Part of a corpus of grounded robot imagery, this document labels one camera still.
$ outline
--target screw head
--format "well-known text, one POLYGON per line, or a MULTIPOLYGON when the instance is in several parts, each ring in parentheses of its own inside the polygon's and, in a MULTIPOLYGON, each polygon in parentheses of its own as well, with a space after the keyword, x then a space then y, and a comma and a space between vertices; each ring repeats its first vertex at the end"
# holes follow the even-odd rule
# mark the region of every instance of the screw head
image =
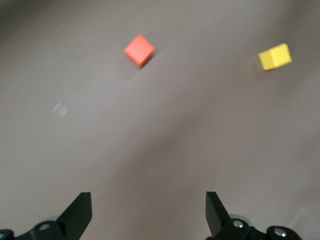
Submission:
POLYGON ((234 220, 233 221, 233 225, 238 228, 238 229, 242 229, 245 225, 242 221, 239 220, 234 220))
POLYGON ((286 231, 278 227, 274 229, 274 233, 283 238, 287 236, 286 231))
POLYGON ((40 227, 39 227, 39 230, 40 231, 43 231, 43 230, 46 230, 46 229, 48 229, 50 227, 50 225, 49 224, 42 224, 40 227))

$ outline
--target gray floor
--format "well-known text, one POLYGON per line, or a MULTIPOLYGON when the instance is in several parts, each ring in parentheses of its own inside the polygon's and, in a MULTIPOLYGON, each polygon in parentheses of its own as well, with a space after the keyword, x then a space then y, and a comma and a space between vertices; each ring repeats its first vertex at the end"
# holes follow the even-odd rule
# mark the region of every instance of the gray floor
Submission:
POLYGON ((82 239, 204 240, 205 193, 320 239, 320 1, 0 4, 0 228, 90 191, 82 239), (137 69, 123 50, 156 47, 137 69), (293 62, 257 54, 287 43, 293 62))

